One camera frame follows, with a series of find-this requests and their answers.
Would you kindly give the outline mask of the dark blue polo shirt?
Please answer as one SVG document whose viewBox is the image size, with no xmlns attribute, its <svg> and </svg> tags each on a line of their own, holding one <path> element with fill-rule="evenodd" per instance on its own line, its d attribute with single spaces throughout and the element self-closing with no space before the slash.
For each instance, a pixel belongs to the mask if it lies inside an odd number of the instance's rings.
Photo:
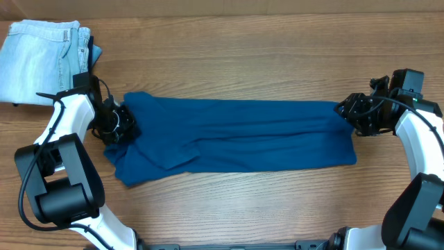
<svg viewBox="0 0 444 250">
<path fill-rule="evenodd" d="M 127 186 L 176 174 L 353 165 L 353 129 L 331 101 L 174 99 L 129 92 L 140 136 L 106 147 Z"/>
</svg>

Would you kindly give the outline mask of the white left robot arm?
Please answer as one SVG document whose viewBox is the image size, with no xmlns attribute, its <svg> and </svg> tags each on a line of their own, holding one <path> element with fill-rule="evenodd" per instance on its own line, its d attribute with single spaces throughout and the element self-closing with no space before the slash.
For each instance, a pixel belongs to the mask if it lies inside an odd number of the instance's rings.
<svg viewBox="0 0 444 250">
<path fill-rule="evenodd" d="M 75 231 L 97 249 L 145 249 L 139 234 L 107 207 L 83 145 L 88 131 L 107 146 L 128 144 L 140 134 L 136 119 L 111 94 L 102 97 L 105 83 L 97 76 L 80 73 L 73 82 L 70 90 L 43 94 L 53 102 L 53 115 L 34 143 L 15 152 L 19 216 L 36 231 Z"/>
</svg>

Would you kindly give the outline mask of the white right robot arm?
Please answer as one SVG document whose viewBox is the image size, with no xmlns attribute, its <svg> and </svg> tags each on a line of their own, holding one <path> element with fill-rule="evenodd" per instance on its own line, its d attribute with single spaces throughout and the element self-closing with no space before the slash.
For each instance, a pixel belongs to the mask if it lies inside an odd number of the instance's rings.
<svg viewBox="0 0 444 250">
<path fill-rule="evenodd" d="M 353 93 L 335 112 L 360 136 L 391 132 L 405 150 L 411 182 L 380 225 L 344 227 L 331 235 L 325 249 L 443 249 L 443 114 L 424 99 L 424 73 L 395 70 L 370 80 L 372 93 Z"/>
</svg>

